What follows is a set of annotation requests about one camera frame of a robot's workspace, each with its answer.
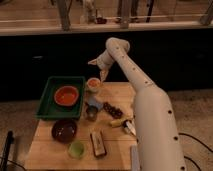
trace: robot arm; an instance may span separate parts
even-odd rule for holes
[[[170,99],[130,59],[127,55],[129,49],[128,41],[109,38],[106,50],[89,64],[101,69],[101,80],[104,81],[116,61],[136,92],[133,112],[142,170],[186,171]]]

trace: green tray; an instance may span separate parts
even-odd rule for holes
[[[54,101],[55,91],[65,85],[75,86],[79,91],[79,98],[72,107],[63,107]],[[48,78],[40,99],[40,105],[36,113],[38,119],[57,120],[62,118],[79,119],[83,105],[85,77],[79,76],[51,76]]]

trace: orange bowl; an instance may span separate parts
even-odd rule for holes
[[[74,86],[63,86],[56,90],[54,100],[61,106],[73,106],[79,97],[78,89]]]

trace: brown bowl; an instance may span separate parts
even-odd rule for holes
[[[52,137],[62,143],[71,142],[77,132],[77,125],[73,119],[61,119],[52,127]]]

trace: white cylinder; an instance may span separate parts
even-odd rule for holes
[[[143,171],[186,171],[174,112],[168,95],[156,85],[136,93],[134,114]]]

